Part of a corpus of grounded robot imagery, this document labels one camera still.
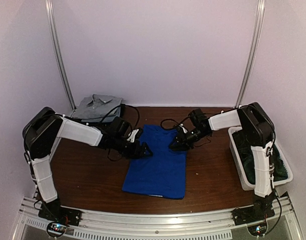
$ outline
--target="gray fabric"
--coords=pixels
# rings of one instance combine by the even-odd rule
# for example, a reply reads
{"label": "gray fabric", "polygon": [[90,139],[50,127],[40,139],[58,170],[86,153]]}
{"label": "gray fabric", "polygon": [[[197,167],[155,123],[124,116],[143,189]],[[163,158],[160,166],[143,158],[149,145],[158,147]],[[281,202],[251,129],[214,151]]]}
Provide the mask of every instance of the gray fabric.
{"label": "gray fabric", "polygon": [[[93,94],[85,97],[77,107],[74,118],[93,120],[102,118],[111,109],[122,103],[122,98],[106,95]],[[109,117],[117,115],[118,108],[109,114]]]}
{"label": "gray fabric", "polygon": [[[117,108],[116,115],[108,116],[103,120],[103,123],[111,123],[115,117],[119,117],[121,115],[121,108]],[[83,123],[99,123],[102,120],[102,117],[94,118],[94,119],[83,119]]]}

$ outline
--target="wooden table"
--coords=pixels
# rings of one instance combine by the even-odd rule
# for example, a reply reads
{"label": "wooden table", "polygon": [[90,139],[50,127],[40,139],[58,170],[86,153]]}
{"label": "wooden table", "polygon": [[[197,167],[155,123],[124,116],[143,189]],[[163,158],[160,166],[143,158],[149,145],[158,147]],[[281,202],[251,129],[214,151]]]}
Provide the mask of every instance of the wooden table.
{"label": "wooden table", "polygon": [[[190,107],[139,107],[139,126],[159,125],[165,118],[181,121]],[[207,107],[205,113],[222,108]],[[136,121],[133,109],[124,119]],[[191,127],[189,120],[186,126]],[[62,139],[51,162],[55,186],[62,205],[94,211],[126,214],[174,214],[205,212],[252,204],[252,191],[243,191],[229,149],[227,130],[210,137],[211,143],[187,154],[186,193],[183,200],[164,199],[122,191],[128,160],[112,162],[107,151]]]}

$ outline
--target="robotic arm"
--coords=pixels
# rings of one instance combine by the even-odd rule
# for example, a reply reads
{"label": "robotic arm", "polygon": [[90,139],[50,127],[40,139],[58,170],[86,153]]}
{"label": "robotic arm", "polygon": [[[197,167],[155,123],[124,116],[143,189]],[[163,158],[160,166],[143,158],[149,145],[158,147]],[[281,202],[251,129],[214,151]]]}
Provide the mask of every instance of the robotic arm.
{"label": "robotic arm", "polygon": [[[251,221],[254,221],[254,218],[262,219],[265,214],[271,216],[272,212],[269,211],[274,199],[274,164],[271,156],[275,131],[274,124],[262,107],[254,102],[210,118],[207,118],[198,108],[188,116],[195,128],[188,131],[182,124],[178,125],[177,136],[169,145],[170,149],[187,151],[194,148],[194,143],[201,138],[212,135],[213,131],[242,126],[246,140],[251,145],[255,165],[254,207],[249,211],[253,218]],[[240,218],[243,216],[237,212],[234,220],[238,221]]]}
{"label": "robotic arm", "polygon": [[124,137],[130,124],[116,117],[109,127],[101,129],[81,124],[63,115],[56,114],[50,107],[43,108],[24,128],[23,138],[25,157],[31,168],[32,178],[38,186],[40,197],[46,210],[40,217],[49,220],[61,219],[65,212],[54,186],[50,167],[50,155],[57,138],[71,139],[102,149],[115,149],[126,158],[151,156],[152,152],[145,142],[138,138],[142,129],[135,129]]}

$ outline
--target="white wall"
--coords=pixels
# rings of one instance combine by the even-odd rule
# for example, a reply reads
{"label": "white wall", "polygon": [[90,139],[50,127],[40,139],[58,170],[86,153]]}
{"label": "white wall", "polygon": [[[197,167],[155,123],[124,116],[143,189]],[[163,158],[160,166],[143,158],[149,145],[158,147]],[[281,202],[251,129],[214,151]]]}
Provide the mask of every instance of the white wall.
{"label": "white wall", "polygon": [[0,0],[0,240],[34,189],[22,129],[44,106],[69,111],[44,1]]}
{"label": "white wall", "polygon": [[93,93],[141,106],[233,106],[257,0],[54,1],[75,102]]}
{"label": "white wall", "polygon": [[294,180],[287,189],[306,239],[306,0],[266,1],[264,26],[243,103],[273,120]]}

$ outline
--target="ventilation grille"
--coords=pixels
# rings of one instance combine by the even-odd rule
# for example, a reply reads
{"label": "ventilation grille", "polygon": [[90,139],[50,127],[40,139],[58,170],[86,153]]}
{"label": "ventilation grille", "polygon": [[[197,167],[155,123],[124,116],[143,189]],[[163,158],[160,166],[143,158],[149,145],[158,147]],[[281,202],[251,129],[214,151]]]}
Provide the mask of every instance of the ventilation grille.
{"label": "ventilation grille", "polygon": [[27,218],[26,224],[43,230],[45,230],[47,226],[45,222],[30,217]]}
{"label": "ventilation grille", "polygon": [[[74,237],[81,240],[151,240],[151,237],[141,237],[141,238],[126,238],[126,237],[114,237],[105,236],[103,234],[90,233],[87,231],[80,231],[75,229]],[[174,238],[174,237],[154,237],[155,240],[230,240],[232,239],[232,233],[230,230],[221,231],[217,233],[207,233],[199,236],[185,238]]]}

